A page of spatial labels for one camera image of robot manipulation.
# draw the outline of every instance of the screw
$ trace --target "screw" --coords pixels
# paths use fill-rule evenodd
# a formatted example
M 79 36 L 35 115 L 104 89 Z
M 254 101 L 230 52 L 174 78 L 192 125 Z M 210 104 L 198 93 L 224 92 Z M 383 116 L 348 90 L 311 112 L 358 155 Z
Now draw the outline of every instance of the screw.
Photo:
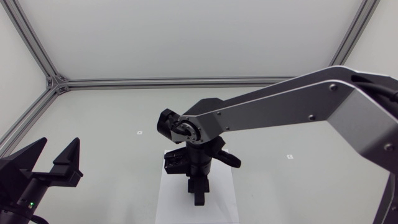
M 330 91 L 336 91 L 337 90 L 337 85 L 336 84 L 331 84 L 330 86 L 329 86 L 329 90 Z
M 391 152 L 394 150 L 394 146 L 391 143 L 388 143 L 384 146 L 384 150 L 386 150 L 387 152 Z
M 308 116 L 308 119 L 310 121 L 315 121 L 316 117 L 315 117 L 315 115 L 311 114 L 310 116 Z

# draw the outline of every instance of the black cable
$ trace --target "black cable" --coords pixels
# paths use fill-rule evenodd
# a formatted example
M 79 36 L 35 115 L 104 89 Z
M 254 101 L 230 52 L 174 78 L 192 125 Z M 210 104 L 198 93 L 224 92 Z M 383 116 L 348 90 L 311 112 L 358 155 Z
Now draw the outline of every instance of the black cable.
M 30 220 L 37 224 L 49 224 L 47 221 L 45 221 L 44 218 L 38 217 L 37 215 L 32 215 L 32 218 L 30 218 Z
M 388 87 L 374 84 L 374 83 L 356 82 L 355 84 L 357 84 L 359 87 L 361 87 L 367 91 L 388 97 L 391 101 L 398 103 L 398 91 L 397 90 L 392 90 Z

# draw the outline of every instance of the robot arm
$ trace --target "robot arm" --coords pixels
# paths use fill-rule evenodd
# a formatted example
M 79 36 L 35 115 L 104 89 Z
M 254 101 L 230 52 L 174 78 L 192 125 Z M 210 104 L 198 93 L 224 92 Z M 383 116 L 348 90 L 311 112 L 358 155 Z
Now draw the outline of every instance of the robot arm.
M 165 110 L 158 131 L 202 146 L 225 131 L 327 121 L 363 157 L 391 172 L 375 223 L 398 222 L 398 81 L 330 67 L 226 101 L 200 100 L 182 116 Z

